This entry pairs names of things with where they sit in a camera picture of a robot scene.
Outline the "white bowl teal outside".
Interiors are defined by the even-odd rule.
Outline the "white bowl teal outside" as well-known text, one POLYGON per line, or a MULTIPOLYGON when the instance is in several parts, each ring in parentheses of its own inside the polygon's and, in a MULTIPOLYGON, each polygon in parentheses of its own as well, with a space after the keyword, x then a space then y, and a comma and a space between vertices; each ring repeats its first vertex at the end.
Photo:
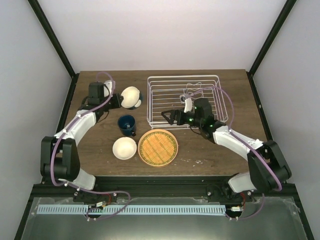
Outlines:
POLYGON ((122 97, 121 106, 129 110, 139 108, 143 101, 141 91, 135 86, 129 86, 125 88, 120 96, 122 97))

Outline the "white wire dish rack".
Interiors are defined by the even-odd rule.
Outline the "white wire dish rack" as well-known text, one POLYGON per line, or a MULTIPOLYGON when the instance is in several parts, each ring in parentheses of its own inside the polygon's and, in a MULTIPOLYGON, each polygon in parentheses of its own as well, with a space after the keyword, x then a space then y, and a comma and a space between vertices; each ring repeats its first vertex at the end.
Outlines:
POLYGON ((182 130, 188 125, 169 124, 162 112, 193 111, 194 101, 207 98, 214 118, 228 121, 228 113, 218 75, 167 75, 147 78, 147 121, 152 129, 182 130))

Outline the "dark blue mug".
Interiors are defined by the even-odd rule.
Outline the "dark blue mug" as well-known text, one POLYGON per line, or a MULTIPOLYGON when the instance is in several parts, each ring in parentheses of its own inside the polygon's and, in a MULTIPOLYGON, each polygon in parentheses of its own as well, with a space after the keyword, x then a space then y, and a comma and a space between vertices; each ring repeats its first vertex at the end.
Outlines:
POLYGON ((124 136, 136 136, 136 120, 132 115, 121 116, 117 121, 117 125, 124 136))

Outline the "small white bowl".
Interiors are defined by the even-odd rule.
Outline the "small white bowl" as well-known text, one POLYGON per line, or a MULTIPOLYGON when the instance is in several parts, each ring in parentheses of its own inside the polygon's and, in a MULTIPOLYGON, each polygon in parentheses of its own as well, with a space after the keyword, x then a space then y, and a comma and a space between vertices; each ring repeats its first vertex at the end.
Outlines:
POLYGON ((121 137, 112 146, 112 153, 119 160, 131 159, 136 154, 136 151, 137 144, 130 137, 121 137))

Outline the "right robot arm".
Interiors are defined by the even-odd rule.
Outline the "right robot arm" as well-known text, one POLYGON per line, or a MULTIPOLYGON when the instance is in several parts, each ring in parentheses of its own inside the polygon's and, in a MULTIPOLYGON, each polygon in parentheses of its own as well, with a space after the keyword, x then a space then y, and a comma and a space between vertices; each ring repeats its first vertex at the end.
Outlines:
POLYGON ((207 98, 198 98, 194 102, 186 100, 183 109, 166 110, 161 115, 170 125, 198 128, 204 139, 231 150, 247 161, 249 171, 232 176, 222 188, 223 198, 229 202, 236 200, 244 191, 280 192, 283 183, 292 176, 275 141, 253 139, 232 130, 215 118, 207 98))

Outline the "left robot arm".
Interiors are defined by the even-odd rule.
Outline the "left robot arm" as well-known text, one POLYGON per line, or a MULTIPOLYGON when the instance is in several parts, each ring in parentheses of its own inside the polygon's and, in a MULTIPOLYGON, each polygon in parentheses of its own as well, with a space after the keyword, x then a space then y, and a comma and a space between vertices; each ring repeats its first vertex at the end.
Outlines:
POLYGON ((84 189, 85 197, 91 202, 101 198, 102 189, 95 185, 96 177, 81 168, 77 146, 105 112, 121 107, 123 98, 114 93, 115 86, 114 80, 90 83, 88 95, 73 119, 54 136, 46 136, 41 141, 42 177, 49 178, 55 186, 72 185, 84 189))

